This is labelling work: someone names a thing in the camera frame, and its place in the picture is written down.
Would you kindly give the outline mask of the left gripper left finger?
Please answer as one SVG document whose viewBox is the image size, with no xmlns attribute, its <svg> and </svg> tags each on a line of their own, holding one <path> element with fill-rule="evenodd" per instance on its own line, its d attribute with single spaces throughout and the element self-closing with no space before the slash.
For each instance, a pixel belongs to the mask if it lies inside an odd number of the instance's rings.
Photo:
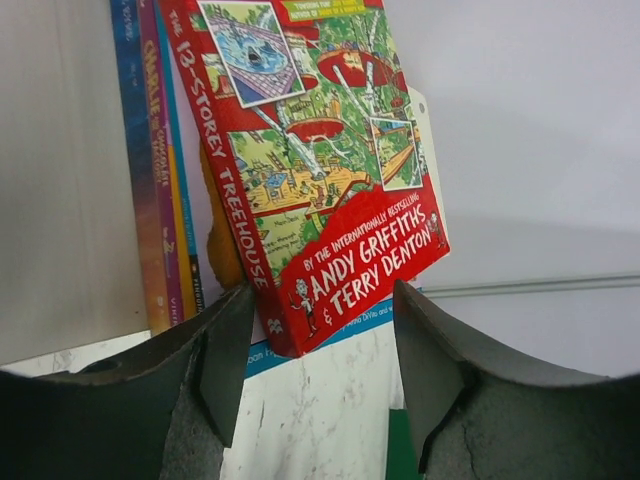
<svg viewBox="0 0 640 480">
<path fill-rule="evenodd" d="M 1 375 L 5 479 L 216 479 L 233 442 L 254 298 L 247 286 L 195 318 L 82 370 Z"/>
</svg>

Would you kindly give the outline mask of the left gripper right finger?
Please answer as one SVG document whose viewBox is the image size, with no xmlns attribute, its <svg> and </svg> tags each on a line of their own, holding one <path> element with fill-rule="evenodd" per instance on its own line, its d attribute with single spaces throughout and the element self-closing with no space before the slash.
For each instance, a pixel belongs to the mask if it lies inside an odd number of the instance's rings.
<svg viewBox="0 0 640 480">
<path fill-rule="evenodd" d="M 635 479 L 639 378 L 569 369 L 505 345 L 409 283 L 393 326 L 425 479 Z"/>
</svg>

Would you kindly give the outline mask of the Jane Eyre blue book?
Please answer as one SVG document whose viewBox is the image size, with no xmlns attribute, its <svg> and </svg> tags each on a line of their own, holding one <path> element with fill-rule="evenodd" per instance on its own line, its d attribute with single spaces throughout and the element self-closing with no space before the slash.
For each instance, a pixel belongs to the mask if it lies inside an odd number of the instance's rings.
<svg viewBox="0 0 640 480">
<path fill-rule="evenodd" d="M 146 317 L 152 334 L 170 326 L 137 3 L 111 1 L 111 22 Z"/>
</svg>

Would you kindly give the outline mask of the Roald Dahl purple book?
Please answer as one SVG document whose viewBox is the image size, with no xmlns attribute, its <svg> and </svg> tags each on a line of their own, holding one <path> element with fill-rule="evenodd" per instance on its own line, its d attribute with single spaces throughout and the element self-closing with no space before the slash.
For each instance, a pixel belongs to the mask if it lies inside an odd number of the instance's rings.
<svg viewBox="0 0 640 480">
<path fill-rule="evenodd" d="M 196 315 L 197 304 L 172 140 L 158 14 L 154 1 L 137 3 L 148 110 L 152 169 L 160 222 L 160 253 L 167 291 L 168 326 Z"/>
</svg>

